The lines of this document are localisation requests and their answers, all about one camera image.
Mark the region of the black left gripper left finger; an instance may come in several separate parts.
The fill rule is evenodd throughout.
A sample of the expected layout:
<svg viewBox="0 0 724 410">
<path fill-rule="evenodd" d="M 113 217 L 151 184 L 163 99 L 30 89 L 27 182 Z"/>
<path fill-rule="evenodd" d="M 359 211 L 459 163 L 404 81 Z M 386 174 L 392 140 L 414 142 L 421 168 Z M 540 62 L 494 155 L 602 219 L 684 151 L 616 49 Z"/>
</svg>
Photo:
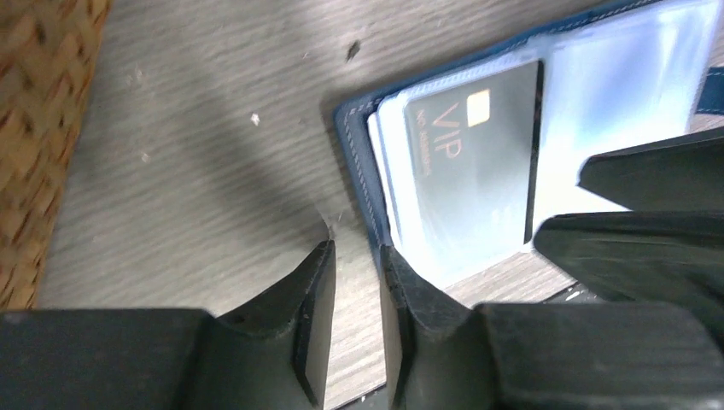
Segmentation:
<svg viewBox="0 0 724 410">
<path fill-rule="evenodd" d="M 220 316 L 196 308 L 1 315 L 4 409 L 320 409 L 336 247 Z"/>
</svg>

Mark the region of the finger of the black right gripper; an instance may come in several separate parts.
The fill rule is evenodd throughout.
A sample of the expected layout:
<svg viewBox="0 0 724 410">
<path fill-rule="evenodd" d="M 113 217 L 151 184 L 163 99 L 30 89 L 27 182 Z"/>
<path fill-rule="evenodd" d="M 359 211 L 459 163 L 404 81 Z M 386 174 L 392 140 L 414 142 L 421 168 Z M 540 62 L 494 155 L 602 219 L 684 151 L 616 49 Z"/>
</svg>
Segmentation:
<svg viewBox="0 0 724 410">
<path fill-rule="evenodd" d="M 721 211 L 723 128 L 591 156 L 578 186 L 633 211 Z"/>
<path fill-rule="evenodd" d="M 533 245 L 606 301 L 671 303 L 723 332 L 721 212 L 564 214 Z"/>
</svg>

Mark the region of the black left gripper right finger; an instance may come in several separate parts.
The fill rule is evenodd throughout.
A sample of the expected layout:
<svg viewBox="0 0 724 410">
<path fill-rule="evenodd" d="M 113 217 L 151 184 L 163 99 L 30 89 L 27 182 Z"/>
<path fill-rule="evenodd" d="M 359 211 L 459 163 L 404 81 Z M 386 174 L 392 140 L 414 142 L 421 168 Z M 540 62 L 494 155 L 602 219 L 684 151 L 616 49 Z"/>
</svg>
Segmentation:
<svg viewBox="0 0 724 410">
<path fill-rule="evenodd" d="M 392 409 L 720 409 L 723 353 L 664 303 L 466 307 L 380 250 Z"/>
</svg>

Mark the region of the blue leather card holder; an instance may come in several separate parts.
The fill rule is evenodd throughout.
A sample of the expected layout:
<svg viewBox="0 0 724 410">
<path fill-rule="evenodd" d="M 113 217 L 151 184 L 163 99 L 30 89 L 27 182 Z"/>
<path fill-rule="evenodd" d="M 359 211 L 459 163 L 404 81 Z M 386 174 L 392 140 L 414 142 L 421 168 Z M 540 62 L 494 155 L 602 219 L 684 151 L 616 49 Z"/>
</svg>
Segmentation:
<svg viewBox="0 0 724 410">
<path fill-rule="evenodd" d="M 339 105 L 371 251 L 445 289 L 531 248 L 556 214 L 606 212 L 590 156 L 723 112 L 720 1 L 612 1 Z"/>
</svg>

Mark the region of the black VIP credit card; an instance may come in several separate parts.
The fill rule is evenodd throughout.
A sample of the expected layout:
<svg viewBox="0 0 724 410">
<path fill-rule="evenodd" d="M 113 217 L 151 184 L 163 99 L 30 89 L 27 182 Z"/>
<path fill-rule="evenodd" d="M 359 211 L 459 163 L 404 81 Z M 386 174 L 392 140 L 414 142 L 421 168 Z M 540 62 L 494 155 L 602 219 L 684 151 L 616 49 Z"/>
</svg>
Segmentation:
<svg viewBox="0 0 724 410">
<path fill-rule="evenodd" d="M 543 80 L 544 63 L 533 60 L 405 105 L 417 203 L 430 242 L 495 247 L 531 238 Z"/>
</svg>

